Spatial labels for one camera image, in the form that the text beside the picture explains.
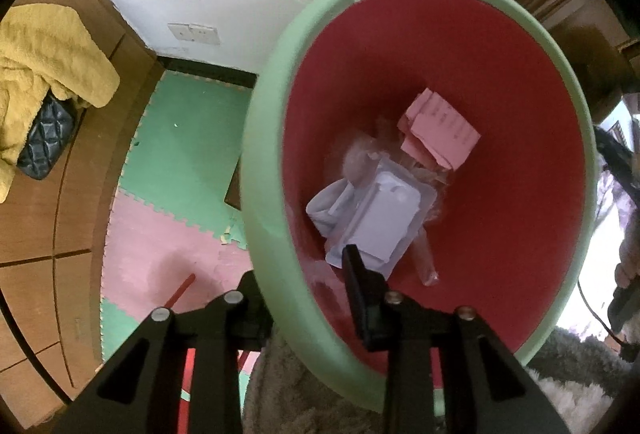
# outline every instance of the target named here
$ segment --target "trash bin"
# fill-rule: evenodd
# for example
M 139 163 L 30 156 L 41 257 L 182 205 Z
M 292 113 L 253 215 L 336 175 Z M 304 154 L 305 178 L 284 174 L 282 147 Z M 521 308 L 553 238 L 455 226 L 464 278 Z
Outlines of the trash bin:
M 425 88 L 481 134 L 428 228 L 440 281 L 404 258 L 388 283 L 422 305 L 468 304 L 521 362 L 546 339 L 590 237 L 589 112 L 557 44 L 513 0 L 314 0 L 287 27 L 246 119 L 241 197 L 274 321 L 326 385 L 381 410 L 386 353 L 357 340 L 339 270 L 305 205 L 346 125 L 398 120 Z M 436 394 L 442 405 L 442 395 Z

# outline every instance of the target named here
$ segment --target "electrical socket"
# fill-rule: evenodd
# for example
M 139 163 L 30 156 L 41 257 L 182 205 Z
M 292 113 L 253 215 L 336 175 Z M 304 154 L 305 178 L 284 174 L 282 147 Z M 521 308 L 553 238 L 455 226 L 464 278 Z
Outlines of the electrical socket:
M 203 26 L 201 24 L 168 23 L 167 27 L 178 40 L 202 42 L 213 46 L 220 45 L 220 36 L 217 28 Z

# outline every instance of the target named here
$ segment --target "metal bolt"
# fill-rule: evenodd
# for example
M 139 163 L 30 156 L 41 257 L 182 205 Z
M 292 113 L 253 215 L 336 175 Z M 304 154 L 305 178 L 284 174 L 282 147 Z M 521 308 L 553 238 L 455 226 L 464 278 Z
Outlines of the metal bolt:
M 385 293 L 385 302 L 390 305 L 397 305 L 404 300 L 404 295 L 396 290 L 390 290 Z
M 155 322 L 164 322 L 169 318 L 171 312 L 167 308 L 156 308 L 151 312 L 151 320 Z
M 242 292 L 237 289 L 233 289 L 225 293 L 225 302 L 227 304 L 239 304 L 242 302 L 242 299 L 244 299 L 244 295 L 242 295 Z
M 456 310 L 456 313 L 458 313 L 458 316 L 463 320 L 471 321 L 476 318 L 476 310 L 471 306 L 460 306 Z

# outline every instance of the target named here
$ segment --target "yellow cloth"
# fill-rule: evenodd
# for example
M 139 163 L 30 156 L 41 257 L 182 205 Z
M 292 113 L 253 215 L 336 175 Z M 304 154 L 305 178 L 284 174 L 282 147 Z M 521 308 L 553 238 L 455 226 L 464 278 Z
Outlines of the yellow cloth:
M 0 203 L 49 89 L 59 100 L 100 108 L 119 83 L 75 10 L 46 4 L 9 9 L 0 21 Z

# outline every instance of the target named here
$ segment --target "black quilted bag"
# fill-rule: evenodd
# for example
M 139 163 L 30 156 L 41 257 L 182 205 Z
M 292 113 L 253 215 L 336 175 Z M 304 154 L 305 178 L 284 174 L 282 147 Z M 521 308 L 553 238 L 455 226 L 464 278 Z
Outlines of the black quilted bag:
M 18 157 L 18 169 L 33 179 L 49 174 L 73 137 L 77 116 L 73 101 L 60 101 L 49 90 Z

